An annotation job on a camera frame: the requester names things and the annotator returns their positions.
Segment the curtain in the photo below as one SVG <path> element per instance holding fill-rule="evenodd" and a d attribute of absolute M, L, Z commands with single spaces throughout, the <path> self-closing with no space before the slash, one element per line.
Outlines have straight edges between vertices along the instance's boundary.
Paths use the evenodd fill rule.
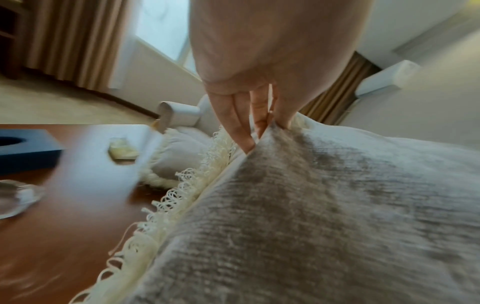
<path fill-rule="evenodd" d="M 380 68 L 355 52 L 337 81 L 325 92 L 309 102 L 300 113 L 327 125 L 336 125 L 355 101 L 355 90 L 360 82 Z"/>
<path fill-rule="evenodd" d="M 41 0 L 33 4 L 24 65 L 105 92 L 138 0 Z"/>

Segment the wooden table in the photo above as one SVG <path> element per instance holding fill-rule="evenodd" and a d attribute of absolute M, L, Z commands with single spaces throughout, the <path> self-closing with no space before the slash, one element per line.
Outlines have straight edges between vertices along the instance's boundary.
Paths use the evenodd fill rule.
<path fill-rule="evenodd" d="M 146 125 L 0 128 L 46 129 L 65 147 L 55 169 L 0 177 L 46 188 L 37 205 L 0 220 L 0 303 L 67 304 L 94 284 L 127 227 L 145 220 L 141 208 L 164 195 L 137 185 L 162 136 Z M 107 153 L 109 139 L 123 136 L 140 151 L 136 163 L 116 164 Z"/>

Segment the cushion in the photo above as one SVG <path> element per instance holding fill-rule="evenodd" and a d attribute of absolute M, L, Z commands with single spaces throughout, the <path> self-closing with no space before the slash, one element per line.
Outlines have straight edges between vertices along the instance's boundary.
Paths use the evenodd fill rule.
<path fill-rule="evenodd" d="M 140 172 L 141 181 L 155 188 L 176 187 L 176 173 L 198 168 L 211 142 L 211 137 L 196 128 L 167 129 L 161 145 Z"/>

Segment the air conditioner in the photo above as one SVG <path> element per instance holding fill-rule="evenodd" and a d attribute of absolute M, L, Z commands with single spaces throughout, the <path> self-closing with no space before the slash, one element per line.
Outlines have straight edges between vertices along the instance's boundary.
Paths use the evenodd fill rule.
<path fill-rule="evenodd" d="M 401 89 L 420 68 L 418 64 L 408 60 L 399 62 L 365 78 L 356 89 L 355 95 L 360 98 L 390 89 Z"/>

